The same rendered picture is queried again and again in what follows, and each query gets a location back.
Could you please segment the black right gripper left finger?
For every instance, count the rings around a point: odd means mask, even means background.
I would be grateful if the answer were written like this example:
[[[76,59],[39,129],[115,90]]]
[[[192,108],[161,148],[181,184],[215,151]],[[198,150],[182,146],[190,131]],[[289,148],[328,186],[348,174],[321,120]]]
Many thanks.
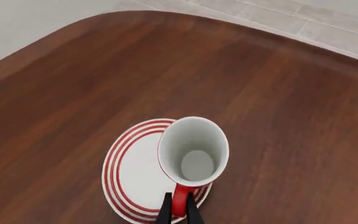
[[[171,224],[172,221],[172,194],[170,192],[165,193],[164,200],[158,216],[155,220],[155,224]]]

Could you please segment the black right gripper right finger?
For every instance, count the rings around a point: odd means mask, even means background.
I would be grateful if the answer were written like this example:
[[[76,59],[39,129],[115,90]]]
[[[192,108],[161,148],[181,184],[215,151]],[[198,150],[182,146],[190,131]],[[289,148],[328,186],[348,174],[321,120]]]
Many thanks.
[[[204,224],[203,218],[196,206],[194,196],[189,193],[186,200],[186,223],[187,224]]]

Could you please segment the red mug white inside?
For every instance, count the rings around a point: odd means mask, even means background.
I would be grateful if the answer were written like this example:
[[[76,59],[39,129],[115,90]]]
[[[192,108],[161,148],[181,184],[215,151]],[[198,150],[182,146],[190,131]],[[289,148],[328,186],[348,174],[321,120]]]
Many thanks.
[[[226,168],[229,143],[216,123],[202,117],[184,117],[165,129],[157,156],[165,175],[176,184],[172,214],[185,217],[188,194],[211,184]]]

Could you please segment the white plate with red rings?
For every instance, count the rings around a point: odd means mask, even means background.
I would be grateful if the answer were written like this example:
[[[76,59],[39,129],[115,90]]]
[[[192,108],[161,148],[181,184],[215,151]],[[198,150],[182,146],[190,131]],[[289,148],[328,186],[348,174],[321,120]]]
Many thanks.
[[[131,224],[156,221],[165,194],[176,182],[160,167],[157,147],[174,119],[149,119],[125,130],[112,144],[104,160],[101,181],[110,207]]]

